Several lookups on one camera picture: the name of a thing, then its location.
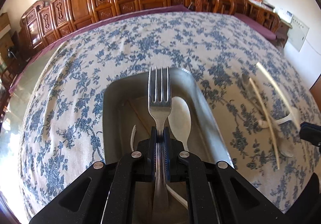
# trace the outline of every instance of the spoon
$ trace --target spoon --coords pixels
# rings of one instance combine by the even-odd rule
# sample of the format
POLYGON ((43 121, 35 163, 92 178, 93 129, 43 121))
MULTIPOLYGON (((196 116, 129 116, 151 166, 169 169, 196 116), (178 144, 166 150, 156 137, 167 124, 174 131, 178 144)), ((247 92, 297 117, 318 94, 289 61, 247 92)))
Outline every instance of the spoon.
MULTIPOLYGON (((278 119, 278 120, 275 120, 275 122, 280 125, 282 123, 285 123, 287 121, 293 121, 293 120, 298 120, 299 121, 300 119, 300 111, 295 108, 295 107, 292 107, 292 113, 289 113, 286 117, 284 118, 281 118, 281 119, 278 119)), ((263 121, 263 120, 259 120, 259 126, 261 128, 267 128, 267 122, 266 121, 263 121)))
POLYGON ((191 132, 191 114, 185 100, 179 96, 172 98, 172 111, 168 116, 170 128, 176 140, 183 143, 188 151, 187 140, 191 132))
MULTIPOLYGON (((262 109, 262 107, 258 104, 258 99, 256 97, 255 91, 253 89, 253 86, 251 85, 250 81, 249 81, 249 76, 242 74, 242 80, 241 80, 241 84, 242 87, 244 88, 250 102, 254 105, 254 107, 263 115, 264 111, 262 109)), ((290 140, 286 139, 286 138, 281 138, 278 135, 278 132, 280 131, 280 127, 278 125, 278 123, 275 121, 275 119, 269 115, 271 122, 273 124, 273 129, 274 129, 274 133, 275 133, 275 137, 276 137, 276 142, 277 142, 277 146, 278 146, 278 150, 280 152, 280 154, 282 154, 283 156, 287 157, 287 158, 291 158, 294 155, 294 146, 293 144, 290 142, 290 140)))

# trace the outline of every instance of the silver screw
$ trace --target silver screw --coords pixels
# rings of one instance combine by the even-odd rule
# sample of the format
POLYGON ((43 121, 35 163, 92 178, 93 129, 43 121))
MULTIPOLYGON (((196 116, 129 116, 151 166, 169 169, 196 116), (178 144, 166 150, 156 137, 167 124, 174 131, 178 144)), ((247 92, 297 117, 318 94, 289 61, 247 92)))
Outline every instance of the silver screw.
POLYGON ((220 167, 221 169, 226 169, 227 168, 227 163, 225 161, 220 161, 217 164, 218 167, 220 167))
POLYGON ((189 153, 188 151, 181 151, 179 153, 179 156, 181 156, 182 158, 187 158, 189 156, 189 153))
POLYGON ((101 169, 104 166, 104 164, 101 161, 96 161, 94 163, 94 168, 95 169, 101 169))
POLYGON ((132 152, 133 158, 139 158, 140 156, 142 156, 142 153, 140 151, 133 151, 132 152))

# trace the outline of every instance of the cardboard box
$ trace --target cardboard box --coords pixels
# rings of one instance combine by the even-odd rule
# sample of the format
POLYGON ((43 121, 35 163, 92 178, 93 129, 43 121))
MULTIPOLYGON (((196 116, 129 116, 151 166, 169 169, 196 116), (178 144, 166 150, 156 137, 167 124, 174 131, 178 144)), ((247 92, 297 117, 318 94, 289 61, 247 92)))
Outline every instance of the cardboard box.
POLYGON ((0 31, 2 31, 7 25, 10 25, 8 13, 2 13, 0 16, 0 31))
POLYGON ((12 58, 8 57, 8 48, 12 46, 14 46, 14 44, 11 40, 10 34, 6 33, 0 39, 0 67, 6 67, 10 64, 12 58))

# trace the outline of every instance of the fork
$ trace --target fork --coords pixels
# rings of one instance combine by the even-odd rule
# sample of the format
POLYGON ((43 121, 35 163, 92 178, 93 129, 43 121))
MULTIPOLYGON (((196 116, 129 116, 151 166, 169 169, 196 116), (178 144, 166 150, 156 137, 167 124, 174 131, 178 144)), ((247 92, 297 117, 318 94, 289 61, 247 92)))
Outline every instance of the fork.
POLYGON ((160 74, 161 88, 160 100, 158 97, 158 84, 157 84, 157 67, 155 69, 155 95, 152 94, 151 82, 151 67, 149 68, 148 76, 148 112, 154 118, 158 138, 156 140, 156 176, 155 176, 155 193, 153 202, 153 213, 156 211, 165 210, 168 208, 168 195, 166 189, 165 178, 165 154, 164 154, 164 141, 163 129, 166 119, 171 113, 172 107, 172 93, 171 93, 171 80, 167 67, 167 95, 166 100, 164 97, 164 83, 163 83, 163 67, 160 74))

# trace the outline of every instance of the fork tine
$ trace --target fork tine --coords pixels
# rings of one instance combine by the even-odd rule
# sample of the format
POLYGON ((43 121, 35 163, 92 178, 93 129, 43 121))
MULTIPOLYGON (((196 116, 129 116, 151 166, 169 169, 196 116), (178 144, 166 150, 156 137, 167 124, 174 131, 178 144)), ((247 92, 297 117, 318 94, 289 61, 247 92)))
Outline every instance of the fork tine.
POLYGON ((164 85, 163 85, 163 67, 161 67, 160 73, 160 101, 164 101, 164 85))
POLYGON ((149 68, 149 74, 148 74, 148 107, 150 106, 152 100, 152 91, 151 91, 151 67, 149 68))
POLYGON ((170 74, 168 72, 168 67, 167 67, 167 102, 169 104, 172 103, 172 89, 171 89, 171 79, 170 79, 170 74))
POLYGON ((155 69, 155 102, 158 101, 157 67, 155 69))

